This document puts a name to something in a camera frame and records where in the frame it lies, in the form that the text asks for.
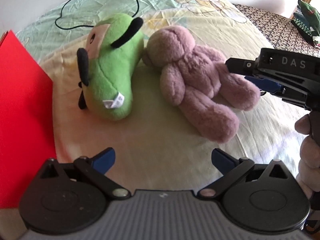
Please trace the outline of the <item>person's right hand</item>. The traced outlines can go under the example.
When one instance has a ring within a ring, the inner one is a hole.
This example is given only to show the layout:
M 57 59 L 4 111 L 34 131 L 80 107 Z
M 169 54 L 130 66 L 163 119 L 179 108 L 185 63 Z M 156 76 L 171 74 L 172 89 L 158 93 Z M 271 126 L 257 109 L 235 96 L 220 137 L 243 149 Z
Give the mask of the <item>person's right hand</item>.
M 312 138 L 309 116 L 305 115 L 295 123 L 295 130 L 307 135 L 300 146 L 300 161 L 296 180 L 310 199 L 319 192 L 319 146 Z

